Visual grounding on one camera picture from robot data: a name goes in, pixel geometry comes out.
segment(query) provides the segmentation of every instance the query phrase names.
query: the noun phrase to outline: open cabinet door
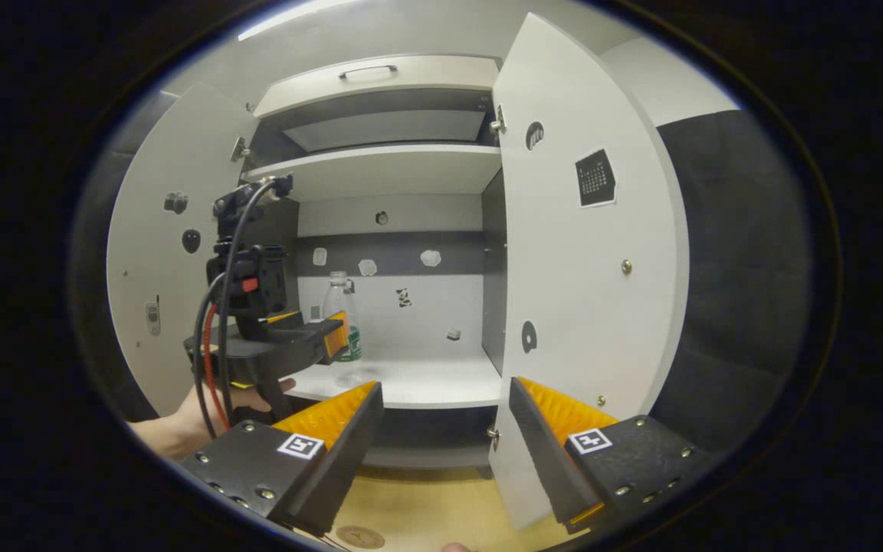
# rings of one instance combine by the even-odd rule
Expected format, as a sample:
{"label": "open cabinet door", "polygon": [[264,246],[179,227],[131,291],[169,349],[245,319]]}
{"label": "open cabinet door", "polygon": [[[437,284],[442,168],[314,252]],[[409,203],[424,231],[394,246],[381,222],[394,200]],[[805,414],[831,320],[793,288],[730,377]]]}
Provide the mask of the open cabinet door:
{"label": "open cabinet door", "polygon": [[493,97],[505,125],[508,249],[500,437],[490,462],[522,528],[551,510],[507,405],[510,378],[617,419],[648,412],[683,325],[687,225],[649,118],[598,57],[554,25],[527,15]]}
{"label": "open cabinet door", "polygon": [[[257,125],[241,105],[194,85],[145,137],[115,202],[107,256],[111,317],[138,386],[161,416],[192,388],[182,342],[192,336],[207,288],[206,262],[217,241],[211,208],[238,184],[243,160],[231,161],[231,153],[239,136],[250,143]],[[171,192],[186,196],[182,213],[165,210]],[[183,234],[192,231],[199,248],[189,252]]]}

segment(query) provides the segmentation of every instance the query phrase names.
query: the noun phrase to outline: drawer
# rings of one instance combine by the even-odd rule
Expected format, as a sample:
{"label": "drawer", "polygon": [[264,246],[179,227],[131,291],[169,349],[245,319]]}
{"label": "drawer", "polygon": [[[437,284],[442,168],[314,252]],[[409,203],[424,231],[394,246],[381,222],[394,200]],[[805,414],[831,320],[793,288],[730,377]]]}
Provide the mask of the drawer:
{"label": "drawer", "polygon": [[254,115],[264,118],[315,101],[380,90],[491,90],[498,73],[497,62],[484,57],[418,55],[354,61],[272,84]]}

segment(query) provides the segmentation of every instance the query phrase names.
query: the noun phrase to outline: red cable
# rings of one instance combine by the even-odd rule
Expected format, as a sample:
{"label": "red cable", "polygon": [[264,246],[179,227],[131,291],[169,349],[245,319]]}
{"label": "red cable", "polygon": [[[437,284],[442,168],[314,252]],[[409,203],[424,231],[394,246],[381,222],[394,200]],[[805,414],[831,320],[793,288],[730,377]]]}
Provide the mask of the red cable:
{"label": "red cable", "polygon": [[223,420],[225,429],[230,429],[231,424],[224,415],[224,406],[220,406],[220,399],[217,398],[217,385],[213,381],[213,356],[210,354],[210,324],[213,322],[213,315],[217,314],[217,304],[210,303],[210,311],[206,314],[206,325],[203,326],[203,366],[206,368],[206,383],[210,387],[210,396],[213,397],[213,404],[217,406],[217,413],[220,420]]}

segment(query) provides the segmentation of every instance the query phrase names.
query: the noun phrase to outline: water bottle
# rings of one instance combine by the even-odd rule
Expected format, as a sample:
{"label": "water bottle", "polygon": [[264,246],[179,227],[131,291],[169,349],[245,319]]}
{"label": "water bottle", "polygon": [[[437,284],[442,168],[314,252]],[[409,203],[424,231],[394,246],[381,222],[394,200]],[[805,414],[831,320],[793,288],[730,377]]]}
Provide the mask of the water bottle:
{"label": "water bottle", "polygon": [[344,324],[350,326],[347,332],[350,350],[339,358],[341,363],[349,363],[362,356],[359,319],[356,315],[356,301],[353,300],[354,290],[353,280],[346,278],[346,272],[330,272],[329,290],[326,290],[326,298],[322,303],[322,318],[329,318],[337,312],[346,311]]}

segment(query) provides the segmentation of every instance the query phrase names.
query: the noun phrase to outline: wooden floor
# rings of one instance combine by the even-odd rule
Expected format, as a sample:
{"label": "wooden floor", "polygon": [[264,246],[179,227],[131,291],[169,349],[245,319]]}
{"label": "wooden floor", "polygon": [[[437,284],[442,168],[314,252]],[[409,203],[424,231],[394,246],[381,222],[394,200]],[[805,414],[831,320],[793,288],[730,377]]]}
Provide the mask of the wooden floor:
{"label": "wooden floor", "polygon": [[383,552],[439,552],[452,541],[477,552],[528,552],[581,535],[568,535],[550,516],[513,530],[497,483],[475,469],[361,468],[330,532],[346,548],[361,550],[336,538],[343,525],[377,531],[385,539]]}

